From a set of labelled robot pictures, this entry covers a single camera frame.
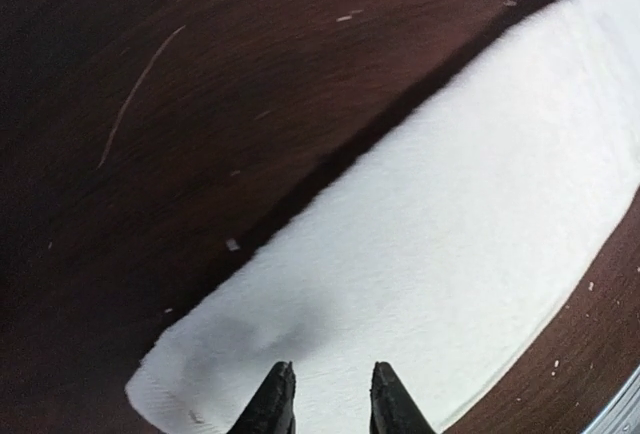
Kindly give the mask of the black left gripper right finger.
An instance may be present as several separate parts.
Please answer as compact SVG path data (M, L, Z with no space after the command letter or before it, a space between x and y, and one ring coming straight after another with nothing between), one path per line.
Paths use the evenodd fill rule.
M370 433L435 434L388 362L374 365L370 403Z

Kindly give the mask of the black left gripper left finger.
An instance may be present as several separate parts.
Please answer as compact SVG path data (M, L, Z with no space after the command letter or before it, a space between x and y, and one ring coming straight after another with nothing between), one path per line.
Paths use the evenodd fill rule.
M292 363L276 362L230 428L230 434L294 433L295 389Z

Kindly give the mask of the white towel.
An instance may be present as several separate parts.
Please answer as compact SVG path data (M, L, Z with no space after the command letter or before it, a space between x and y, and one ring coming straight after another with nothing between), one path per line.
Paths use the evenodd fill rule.
M556 0L168 328L128 400L165 433L224 433L289 361L299 429L361 433L387 361L448 427L558 312L638 187L639 0Z

